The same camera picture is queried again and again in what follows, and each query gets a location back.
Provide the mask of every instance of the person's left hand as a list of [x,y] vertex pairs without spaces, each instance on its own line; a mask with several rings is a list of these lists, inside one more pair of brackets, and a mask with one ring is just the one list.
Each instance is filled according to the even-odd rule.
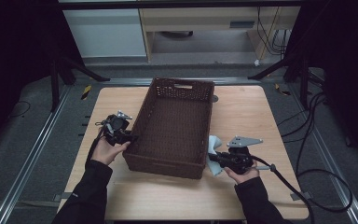
[[120,152],[127,149],[130,145],[130,142],[126,142],[121,146],[112,147],[107,141],[105,137],[102,137],[95,147],[94,152],[92,153],[92,160],[100,161],[105,165],[109,165],[112,161],[115,160],[116,155]]

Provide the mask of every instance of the towel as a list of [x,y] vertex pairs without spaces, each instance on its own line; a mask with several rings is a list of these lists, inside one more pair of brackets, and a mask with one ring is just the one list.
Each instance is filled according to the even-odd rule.
[[[216,154],[214,150],[220,146],[222,146],[222,141],[214,135],[209,135],[208,153]],[[208,164],[213,176],[217,176],[223,171],[220,164],[216,161],[211,161],[209,156],[206,157],[206,163]]]

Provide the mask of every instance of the wooden table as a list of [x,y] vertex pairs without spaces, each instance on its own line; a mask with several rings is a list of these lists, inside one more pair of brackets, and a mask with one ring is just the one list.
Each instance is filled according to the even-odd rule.
[[[137,117],[148,88],[104,88],[101,90],[89,127],[80,146],[65,192],[72,192],[84,173],[84,163],[98,132],[95,122],[118,110]],[[259,86],[216,86],[210,135],[226,143],[235,135],[261,138],[262,144],[249,146],[255,156],[274,163],[282,175],[299,189],[263,89]],[[221,173],[213,176],[205,167],[201,180],[133,172],[122,155],[111,164],[113,174],[108,189],[107,220],[224,220],[245,219],[235,194],[235,182]],[[269,199],[288,219],[308,216],[307,207],[293,202],[291,191],[270,171],[261,171]]]

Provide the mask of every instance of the basket handle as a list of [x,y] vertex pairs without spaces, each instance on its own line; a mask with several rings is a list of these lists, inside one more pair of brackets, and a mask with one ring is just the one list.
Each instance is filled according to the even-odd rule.
[[175,79],[171,85],[176,89],[193,90],[198,87],[197,83],[191,80]]

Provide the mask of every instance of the metal frame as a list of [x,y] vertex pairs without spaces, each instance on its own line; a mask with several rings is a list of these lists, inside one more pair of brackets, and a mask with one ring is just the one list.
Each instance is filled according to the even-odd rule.
[[194,0],[194,1],[120,1],[35,4],[58,10],[176,8],[176,7],[301,7],[324,0]]

